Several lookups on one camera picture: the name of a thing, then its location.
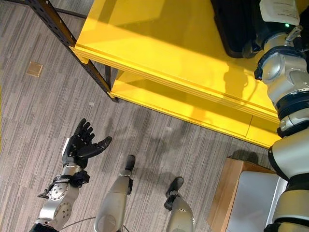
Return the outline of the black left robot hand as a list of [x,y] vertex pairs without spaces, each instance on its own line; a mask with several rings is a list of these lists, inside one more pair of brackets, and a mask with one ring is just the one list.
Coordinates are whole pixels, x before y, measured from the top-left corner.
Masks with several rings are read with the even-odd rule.
[[84,170],[88,165],[88,159],[102,153],[112,142],[112,137],[108,136],[102,141],[92,143],[95,134],[90,125],[85,118],[79,122],[62,155],[63,167],[74,163]]

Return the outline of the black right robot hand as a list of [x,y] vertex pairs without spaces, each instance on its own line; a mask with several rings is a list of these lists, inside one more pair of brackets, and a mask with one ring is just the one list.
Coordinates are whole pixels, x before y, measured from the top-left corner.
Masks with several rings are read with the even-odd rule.
[[252,23],[260,47],[276,34],[286,34],[291,41],[303,29],[294,0],[257,0],[252,4]]

